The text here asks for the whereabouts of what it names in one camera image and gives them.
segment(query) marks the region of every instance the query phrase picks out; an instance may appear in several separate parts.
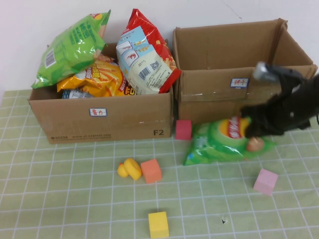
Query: cartoon character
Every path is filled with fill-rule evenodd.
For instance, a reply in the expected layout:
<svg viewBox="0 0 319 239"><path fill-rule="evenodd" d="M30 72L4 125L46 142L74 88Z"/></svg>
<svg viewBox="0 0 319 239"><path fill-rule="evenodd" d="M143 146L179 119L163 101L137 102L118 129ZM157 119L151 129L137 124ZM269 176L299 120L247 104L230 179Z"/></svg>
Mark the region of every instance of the cartoon character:
<svg viewBox="0 0 319 239"><path fill-rule="evenodd" d="M131 55L127 56L126 58L127 58L127 59L129 59L129 58L131 58L131 59L135 59L135 58L136 58L136 54L135 54L135 53L133 53L133 54L131 54Z"/></svg>

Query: open cardboard box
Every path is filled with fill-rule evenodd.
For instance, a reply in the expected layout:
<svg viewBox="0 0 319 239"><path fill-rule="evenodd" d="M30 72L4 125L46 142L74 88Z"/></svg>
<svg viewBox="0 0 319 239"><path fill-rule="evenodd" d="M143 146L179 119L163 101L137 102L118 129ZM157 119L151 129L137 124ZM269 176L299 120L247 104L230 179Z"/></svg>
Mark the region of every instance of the open cardboard box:
<svg viewBox="0 0 319 239"><path fill-rule="evenodd" d="M102 53L117 58L116 44ZM172 89L156 95L62 99L52 86L32 90L29 104L50 143L171 136Z"/></svg>
<svg viewBox="0 0 319 239"><path fill-rule="evenodd" d="M263 103L279 93L279 83L253 78L259 61L295 69L306 78L317 70L282 19L176 28L173 53L182 70L174 88L178 116L192 123L232 117L241 107Z"/></svg>

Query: green chip bag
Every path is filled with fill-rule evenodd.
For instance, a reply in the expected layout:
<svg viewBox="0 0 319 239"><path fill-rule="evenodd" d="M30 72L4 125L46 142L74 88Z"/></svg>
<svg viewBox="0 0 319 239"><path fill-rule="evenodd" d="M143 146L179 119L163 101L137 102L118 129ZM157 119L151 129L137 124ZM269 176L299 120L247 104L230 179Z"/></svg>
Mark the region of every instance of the green chip bag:
<svg viewBox="0 0 319 239"><path fill-rule="evenodd" d="M102 37L110 13L87 15L58 35L43 54L31 87L52 86L92 65L105 46Z"/></svg>
<svg viewBox="0 0 319 239"><path fill-rule="evenodd" d="M233 117L195 125L192 129L193 139L184 165L249 159L275 146L274 142L263 138L260 139L260 150L251 150L251 147L248 147L250 139L244 136L249 124L250 119L248 118Z"/></svg>

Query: orange foam block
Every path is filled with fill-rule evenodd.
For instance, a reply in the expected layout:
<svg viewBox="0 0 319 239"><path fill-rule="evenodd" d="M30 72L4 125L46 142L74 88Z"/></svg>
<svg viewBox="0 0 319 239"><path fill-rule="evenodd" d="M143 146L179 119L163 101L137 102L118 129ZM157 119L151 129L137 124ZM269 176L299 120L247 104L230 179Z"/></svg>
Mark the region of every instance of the orange foam block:
<svg viewBox="0 0 319 239"><path fill-rule="evenodd" d="M146 183L154 183L161 180L161 169L156 159L141 163L141 169Z"/></svg>
<svg viewBox="0 0 319 239"><path fill-rule="evenodd" d="M191 121L176 120L176 135L177 140L191 140Z"/></svg>

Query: snack bag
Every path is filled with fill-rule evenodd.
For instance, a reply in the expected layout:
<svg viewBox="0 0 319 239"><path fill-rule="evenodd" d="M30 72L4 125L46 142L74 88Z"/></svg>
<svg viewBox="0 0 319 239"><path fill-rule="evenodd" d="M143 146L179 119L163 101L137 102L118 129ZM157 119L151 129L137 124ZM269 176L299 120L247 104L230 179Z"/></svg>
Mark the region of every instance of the snack bag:
<svg viewBox="0 0 319 239"><path fill-rule="evenodd" d="M195 125L184 165L249 159L275 146L264 138L245 138L249 123L249 118L233 117Z"/></svg>
<svg viewBox="0 0 319 239"><path fill-rule="evenodd" d="M32 87L52 86L92 65L105 46L110 13L90 14L58 35L43 54Z"/></svg>
<svg viewBox="0 0 319 239"><path fill-rule="evenodd" d="M64 90L62 95L62 99L93 98L93 97L94 97L93 95L80 91L78 89Z"/></svg>
<svg viewBox="0 0 319 239"><path fill-rule="evenodd" d="M136 95L166 93L181 74L158 29L138 9L133 10L116 50Z"/></svg>
<svg viewBox="0 0 319 239"><path fill-rule="evenodd" d="M61 89L79 89L95 97L134 95L115 59L100 55L98 60L86 70L57 84Z"/></svg>

